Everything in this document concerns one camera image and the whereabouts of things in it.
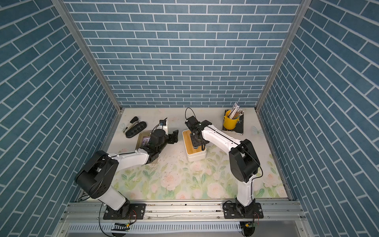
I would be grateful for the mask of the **purple tissue paper pack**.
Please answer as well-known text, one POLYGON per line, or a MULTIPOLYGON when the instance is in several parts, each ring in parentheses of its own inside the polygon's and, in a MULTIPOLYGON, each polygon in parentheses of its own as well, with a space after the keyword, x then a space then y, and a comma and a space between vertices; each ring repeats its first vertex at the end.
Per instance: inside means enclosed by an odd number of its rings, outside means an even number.
POLYGON ((149 143, 149 141, 150 141, 150 137, 149 136, 143 137, 141 145, 145 146, 145 145, 147 145, 149 143))

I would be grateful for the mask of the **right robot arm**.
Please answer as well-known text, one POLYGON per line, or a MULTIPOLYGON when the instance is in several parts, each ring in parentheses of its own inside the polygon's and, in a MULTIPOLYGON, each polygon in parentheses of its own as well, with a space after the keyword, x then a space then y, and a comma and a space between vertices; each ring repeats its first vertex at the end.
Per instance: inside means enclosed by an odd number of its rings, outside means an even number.
POLYGON ((230 169, 237 179, 235 211, 242 218, 256 218, 253 187, 261 164, 252 142, 248 139, 243 141, 234 139, 217 129, 211 122, 207 120, 200 122, 194 116, 186 119, 185 125, 190 130, 194 147, 204 147, 212 143, 229 155, 230 169))

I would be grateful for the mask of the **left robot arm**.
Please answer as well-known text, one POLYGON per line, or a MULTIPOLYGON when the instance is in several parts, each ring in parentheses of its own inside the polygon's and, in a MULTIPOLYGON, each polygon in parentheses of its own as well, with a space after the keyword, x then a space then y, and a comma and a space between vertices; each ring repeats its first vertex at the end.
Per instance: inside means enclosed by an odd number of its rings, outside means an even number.
POLYGON ((133 166, 154 162, 168 144, 178 142, 179 130, 168 133, 166 120, 161 120, 150 135, 150 140, 134 152, 108 154, 97 151, 75 176, 75 182, 92 199, 107 206, 104 219, 121 220, 134 213, 130 201, 112 186, 114 175, 133 166))

